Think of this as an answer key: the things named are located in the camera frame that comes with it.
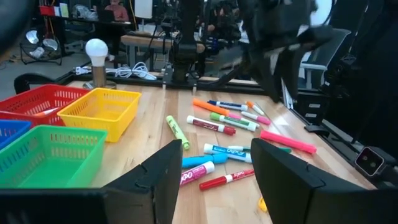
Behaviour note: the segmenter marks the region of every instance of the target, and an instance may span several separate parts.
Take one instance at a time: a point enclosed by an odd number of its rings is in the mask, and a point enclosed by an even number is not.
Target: blue marker
[[[240,111],[247,111],[248,106],[247,105],[240,105],[237,103],[227,103],[227,102],[221,102],[221,101],[214,101],[214,100],[209,100],[207,103],[215,106],[220,106],[222,108],[228,108],[232,110],[240,110]]]
[[[225,153],[207,155],[207,156],[193,156],[182,159],[182,168],[196,167],[205,162],[213,162],[214,164],[225,163],[228,160],[228,155]]]
[[[251,156],[250,153],[240,152],[220,146],[214,146],[212,144],[205,144],[203,148],[203,152],[205,154],[219,154],[225,153],[228,155],[228,158],[237,159],[239,161],[249,162],[251,163]]]

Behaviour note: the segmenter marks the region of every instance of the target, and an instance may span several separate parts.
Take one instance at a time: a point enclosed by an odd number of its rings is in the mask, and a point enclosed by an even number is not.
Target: orange highlighter
[[[221,114],[221,115],[224,115],[224,116],[228,116],[229,115],[229,110],[224,109],[224,108],[220,108],[219,106],[211,105],[211,104],[209,104],[209,103],[207,103],[205,101],[198,100],[196,98],[193,99],[192,103],[195,106],[199,106],[201,108],[204,108],[206,110],[210,110],[212,112],[215,112],[215,113],[218,113],[218,114]]]

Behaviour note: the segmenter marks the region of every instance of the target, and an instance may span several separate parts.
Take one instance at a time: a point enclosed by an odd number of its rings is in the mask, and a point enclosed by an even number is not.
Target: basket
[[[37,126],[0,151],[0,188],[89,187],[106,131]]]
[[[0,150],[29,131],[29,121],[0,120]]]
[[[137,113],[140,93],[96,88],[58,112],[66,126],[103,129],[117,142]]]
[[[64,126],[57,112],[89,90],[61,85],[43,85],[0,102],[0,119],[31,121],[32,128],[40,124]],[[35,114],[57,108],[46,115]]]

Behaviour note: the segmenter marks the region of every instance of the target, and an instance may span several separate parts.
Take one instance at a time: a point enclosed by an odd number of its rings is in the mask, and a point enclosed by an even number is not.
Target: fan
[[[24,64],[33,62],[53,62],[62,64],[61,50],[58,39],[51,32],[44,34],[44,29],[33,28],[25,33],[25,38],[20,42],[21,61]],[[24,53],[33,59],[26,61]]]

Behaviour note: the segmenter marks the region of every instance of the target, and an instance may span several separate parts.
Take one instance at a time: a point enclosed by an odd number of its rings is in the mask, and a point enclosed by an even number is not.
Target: red plastic basket
[[[61,85],[43,85],[0,102],[0,119],[31,121],[40,124],[64,126],[58,111],[88,93],[89,90]],[[57,108],[49,114],[35,114]]]

